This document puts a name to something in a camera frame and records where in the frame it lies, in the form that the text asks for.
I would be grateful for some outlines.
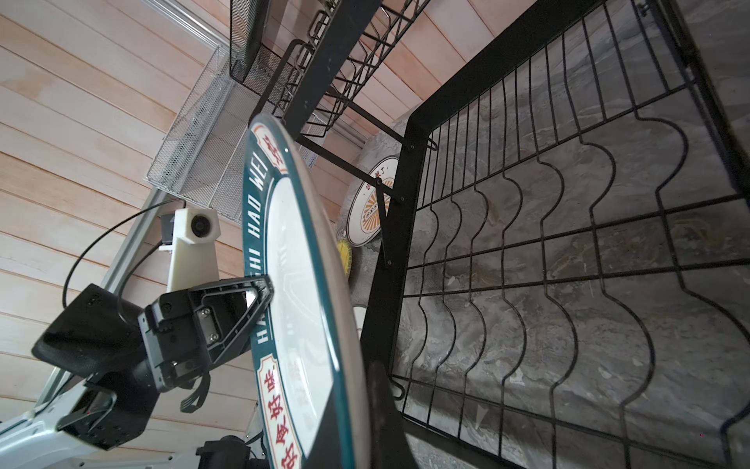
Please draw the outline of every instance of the wooden plank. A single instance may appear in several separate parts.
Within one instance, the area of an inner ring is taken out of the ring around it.
[[[422,99],[398,75],[393,73],[387,64],[380,64],[378,69],[375,70],[373,78],[381,82],[408,109],[413,109],[422,104]]]
[[[375,104],[370,98],[359,93],[354,98],[354,102],[362,106],[362,109],[368,111],[370,114],[375,116],[376,119],[380,120],[383,124],[390,126],[393,123],[393,118],[386,114],[383,109]]]
[[[268,22],[265,24],[265,30],[263,31],[263,36],[270,39],[282,51],[286,51],[287,47],[289,47],[290,42],[296,39],[296,36],[294,35],[294,33],[284,28],[274,18],[268,19]]]
[[[128,441],[123,447],[170,452],[195,452],[195,449],[203,446],[207,440],[220,440],[228,434],[245,437],[244,431],[230,431],[224,428],[151,419],[146,424],[145,431],[141,436]]]
[[[242,251],[234,249],[220,242],[216,245],[216,258],[219,262],[219,268],[228,272],[235,277],[245,276],[245,260],[242,257]]]
[[[7,422],[34,408],[36,401],[0,397],[0,422]]]
[[[211,387],[214,386],[211,374]],[[203,406],[193,413],[180,412],[180,401],[192,394],[190,389],[175,388],[159,396],[152,416],[173,422],[193,423],[228,430],[244,431],[250,423],[255,401],[209,392]]]
[[[212,28],[216,29],[216,31],[224,35],[224,37],[229,38],[230,36],[229,23],[227,24],[222,23],[219,19],[214,17],[212,14],[210,14],[208,11],[206,11],[203,7],[198,5],[198,3],[194,2],[193,0],[180,0],[180,5],[187,8],[192,13],[195,13],[201,20],[207,22]]]
[[[230,9],[219,0],[194,0],[203,10],[209,12],[211,16],[219,20],[222,24],[229,27]]]
[[[144,185],[3,124],[0,124],[0,152],[133,207],[140,207],[149,195]],[[7,159],[0,156],[0,161]]]
[[[137,210],[23,161],[0,154],[0,188],[82,220],[111,227]],[[130,225],[117,231],[126,234]]]
[[[535,0],[469,0],[493,36],[505,31]]]
[[[58,285],[4,271],[0,271],[0,285],[3,286],[0,295],[0,311],[3,313],[49,324],[62,311],[62,288]],[[68,290],[68,302],[77,294],[77,290]]]
[[[44,0],[2,2],[0,14],[178,111],[190,89]]]
[[[385,64],[422,100],[429,98],[440,87],[440,81],[401,42],[393,47],[385,58]]]
[[[467,62],[494,39],[469,0],[433,0],[422,14],[430,17]]]
[[[203,71],[202,64],[104,0],[47,1],[189,89]]]
[[[163,132],[170,129],[175,112],[2,16],[0,45]]]
[[[308,2],[303,4],[302,11],[285,0],[272,0],[268,15],[277,23],[281,24],[288,32],[297,38],[306,41],[308,39],[308,29],[313,22],[313,17],[323,6],[317,2]]]
[[[348,189],[346,184],[315,166],[310,171],[310,177],[319,195],[338,205],[344,201]]]
[[[396,98],[391,90],[383,86],[375,77],[371,77],[359,93],[369,98],[373,103],[377,103],[377,106],[391,118],[391,122],[409,111],[406,104]]]
[[[24,209],[34,210],[35,213],[43,212],[41,218],[37,220],[39,223],[44,223],[48,217],[52,217],[55,219],[54,225],[59,226],[60,230],[62,230],[59,233],[54,230],[44,230],[42,227],[37,227],[34,224],[36,221],[33,222],[33,218],[29,220],[20,218],[17,223],[8,224],[7,228],[0,228],[0,230],[11,230],[11,234],[15,236],[77,256],[91,241],[104,232],[104,228],[114,226],[121,220],[137,212],[137,209],[134,207],[104,197],[97,192],[66,181],[54,174],[39,170],[7,155],[0,154],[0,164],[3,165],[4,169],[0,173],[0,188],[23,199],[31,200],[42,206],[56,210],[57,212],[45,211],[45,209],[38,206],[34,207],[34,204],[22,204],[25,207]],[[24,210],[13,208],[9,204],[6,204],[6,206],[8,211],[15,210],[23,213]],[[82,224],[74,218],[66,220],[63,214],[72,215],[90,224]],[[122,240],[125,239],[123,235],[128,233],[131,225],[132,222],[124,224],[114,233],[104,238],[100,242],[102,247],[92,249],[90,252],[91,256],[87,256],[87,258],[108,266],[119,249]],[[155,224],[153,231],[157,233],[159,229],[159,226]],[[231,224],[226,224],[227,239],[229,241],[235,242],[238,236],[242,236],[238,234],[238,231],[239,227],[234,227],[233,230]],[[63,236],[63,233],[69,233],[69,236]],[[144,255],[148,248],[149,246],[143,246],[140,254]],[[242,276],[241,252],[223,243],[217,243],[216,249],[219,269],[228,271],[233,276]],[[137,274],[165,284],[167,282],[169,264],[170,259],[167,253],[155,252],[143,263]]]
[[[346,185],[349,185],[351,181],[353,180],[354,176],[347,173],[346,171],[342,170],[335,164],[331,163],[330,161],[318,157],[318,160],[315,163],[315,167],[320,168],[323,171],[326,171],[331,176],[335,177],[339,181],[343,182]]]
[[[7,216],[0,227],[3,233],[75,256],[104,233],[102,227],[3,191],[0,191],[0,212]],[[105,236],[87,253],[86,259],[110,265],[123,239],[119,233]]]
[[[106,2],[177,49],[188,54],[200,64],[205,65],[211,59],[211,55],[214,53],[212,47],[154,8],[149,7],[145,2],[133,2],[132,0],[106,0]]]
[[[446,37],[424,14],[417,17],[409,31],[401,38],[400,44],[408,47],[441,84],[448,81],[466,64]]]
[[[0,85],[154,157],[164,132],[0,47]]]
[[[338,221],[338,214],[341,213],[341,206],[338,205],[337,203],[333,203],[332,201],[322,196],[318,197],[318,200],[320,200],[320,204],[325,210],[325,213],[327,214],[328,219],[330,221]]]
[[[239,225],[234,221],[224,220],[222,217],[219,217],[219,228],[221,229],[219,242],[242,250],[242,228]]]
[[[354,160],[359,156],[359,153],[362,151],[358,146],[356,146],[354,143],[351,143],[336,130],[329,131],[326,134],[325,142],[323,142],[323,148],[331,150],[336,155],[340,156],[350,163],[354,162]]]
[[[255,382],[255,373],[224,364],[211,371],[211,392],[257,401],[258,386]]]
[[[68,276],[74,256],[0,233],[0,269],[62,286]],[[89,284],[99,284],[107,268],[82,261],[70,280],[70,288],[81,291]],[[132,277],[123,292],[123,298],[137,305],[153,302],[164,293],[162,284]]]
[[[255,367],[253,366],[253,354],[249,352],[244,353],[237,358],[230,360],[229,362],[226,362],[225,365],[230,365],[234,366],[235,368],[242,368],[244,370],[250,371],[253,371],[255,369]]]
[[[33,358],[32,347],[46,330],[46,324],[0,314],[0,353]]]
[[[39,360],[0,353],[0,395],[5,398],[37,400],[53,366]]]
[[[1,86],[0,101],[1,123],[131,181],[143,181],[151,166],[151,159],[143,153]]]

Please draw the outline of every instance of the black cable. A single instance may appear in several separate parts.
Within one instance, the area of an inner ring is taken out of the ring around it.
[[[102,240],[106,235],[110,234],[112,231],[116,230],[120,226],[126,224],[133,218],[137,217],[138,215],[146,213],[148,210],[155,209],[157,207],[161,207],[162,205],[166,205],[168,203],[175,202],[177,200],[182,201],[182,208],[184,209],[186,206],[188,206],[188,202],[185,199],[169,199],[165,200],[163,202],[155,203],[154,205],[147,207],[140,212],[136,213],[135,215],[131,215],[124,219],[123,221],[117,223],[115,226],[109,228],[107,231],[105,231],[101,236],[96,238],[93,243],[88,245],[86,249],[83,250],[80,256],[76,259],[76,262],[73,263],[73,266],[70,268],[70,271],[67,273],[67,277],[65,279],[65,283],[62,285],[62,307],[67,308],[68,307],[68,284],[71,282],[71,278],[73,277],[73,272],[76,270],[76,267],[78,267],[78,264],[83,260],[83,257],[86,256],[86,254],[98,243]]]
[[[122,283],[120,284],[120,287],[117,289],[117,315],[120,317],[123,323],[126,323],[128,326],[132,326],[136,329],[138,329],[138,323],[131,323],[128,320],[128,317],[125,316],[125,312],[122,310],[122,291],[125,289],[125,285],[128,283],[128,280],[130,280],[132,274],[138,270],[140,265],[143,263],[144,260],[148,259],[149,256],[156,252],[157,249],[159,249],[159,246],[161,246],[161,241],[156,243],[151,247],[151,249],[148,250],[147,253],[145,253],[145,256],[141,257],[141,260],[138,261],[138,263],[133,266],[132,269],[127,273],[127,275],[122,279]]]

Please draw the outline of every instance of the yellow plate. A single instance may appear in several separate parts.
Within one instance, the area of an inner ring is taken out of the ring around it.
[[[341,263],[343,264],[343,273],[349,278],[352,271],[352,245],[345,239],[339,239],[336,243],[339,254],[341,254]]]

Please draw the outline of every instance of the black metal frame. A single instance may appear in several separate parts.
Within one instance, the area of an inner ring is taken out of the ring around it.
[[[337,3],[330,22],[325,25],[325,34],[320,33],[319,36],[314,38],[315,41],[307,43],[300,39],[291,41],[274,71],[271,80],[261,94],[255,109],[250,114],[247,124],[249,125],[253,118],[263,111],[266,103],[271,102],[274,106],[271,113],[278,115],[278,111],[283,110],[281,120],[284,123],[286,131],[289,132],[289,135],[297,143],[325,158],[342,170],[347,171],[354,177],[374,186],[378,200],[380,229],[383,238],[382,249],[384,252],[390,252],[388,246],[391,244],[393,235],[389,234],[390,228],[386,223],[385,195],[390,196],[395,204],[402,203],[405,200],[404,195],[399,194],[398,191],[383,184],[381,178],[370,176],[356,166],[339,158],[321,145],[310,140],[308,137],[312,137],[314,134],[303,131],[303,127],[306,124],[310,126],[321,125],[311,123],[309,119],[315,111],[328,112],[328,110],[321,109],[318,106],[318,103],[322,100],[323,96],[327,95],[336,98],[337,102],[345,101],[352,110],[376,125],[402,145],[404,144],[404,138],[398,132],[394,131],[378,118],[351,101],[359,89],[356,89],[354,94],[352,94],[350,98],[347,98],[332,85],[332,82],[340,72],[341,65],[347,59],[351,60],[349,53],[352,50],[352,47],[358,40],[360,40],[360,37],[363,34],[362,32],[368,27],[368,23],[371,23],[373,15],[377,9],[381,8],[380,3],[380,0],[371,0],[364,4],[362,2],[354,2],[353,0],[340,0]],[[421,5],[421,8],[417,10],[416,14],[419,14],[419,11],[421,11],[426,4],[427,2],[424,2]],[[400,34],[402,35],[405,31],[406,29],[401,30]],[[293,60],[292,63],[294,65],[290,66],[290,59],[295,51],[297,51],[297,59]],[[371,67],[371,70],[367,73],[367,78],[369,78],[376,68],[376,66]],[[279,84],[282,83],[281,79],[282,75],[284,75],[284,71],[287,71],[285,79],[286,85],[281,89],[280,97],[274,100],[272,93],[274,90],[277,90]],[[288,90],[289,83],[294,83],[293,93]],[[281,109],[281,103],[282,101],[285,101],[285,91],[289,91],[292,97],[288,100],[287,105]],[[329,119],[327,123],[322,125],[325,128],[324,132],[333,125],[334,120],[335,119]],[[430,141],[430,146],[434,146],[434,142]],[[393,264],[393,260],[386,258],[385,264],[390,266]]]

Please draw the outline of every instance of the rack leg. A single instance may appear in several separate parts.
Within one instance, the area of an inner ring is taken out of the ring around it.
[[[388,257],[390,250],[387,249],[391,241],[388,236],[388,223],[386,222],[386,197],[383,195],[383,188],[387,187],[387,185],[383,184],[381,178],[375,178],[375,196],[377,198],[378,216],[380,216],[380,234],[382,234],[380,249],[382,250],[382,257],[385,259],[386,269],[393,265],[393,261]]]

